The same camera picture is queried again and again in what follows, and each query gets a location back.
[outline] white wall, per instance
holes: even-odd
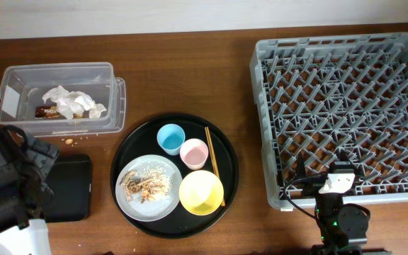
[[[408,0],[0,0],[0,38],[408,22]]]

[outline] gray dish rack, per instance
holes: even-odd
[[[299,152],[313,175],[337,149],[365,175],[346,203],[408,201],[408,33],[261,40],[250,71],[272,208],[314,207],[284,187]]]

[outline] blue cup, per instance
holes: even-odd
[[[176,156],[185,142],[185,132],[176,124],[164,125],[157,133],[157,142],[167,154]]]

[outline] pink cup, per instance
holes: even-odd
[[[193,138],[186,140],[181,147],[181,159],[191,170],[201,169],[209,157],[209,149],[205,142]]]

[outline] white plate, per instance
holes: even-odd
[[[141,203],[141,194],[132,195],[132,200],[127,201],[124,188],[120,186],[124,175],[130,170],[136,170],[137,175],[142,174],[147,167],[153,169],[161,166],[165,170],[165,174],[171,177],[171,188],[168,192],[168,197],[158,201],[145,201]],[[133,159],[127,166],[122,169],[116,181],[115,193],[118,205],[129,217],[142,222],[150,222],[160,220],[167,216],[179,204],[179,188],[182,182],[182,175],[177,166],[171,160],[157,156],[144,155]]]

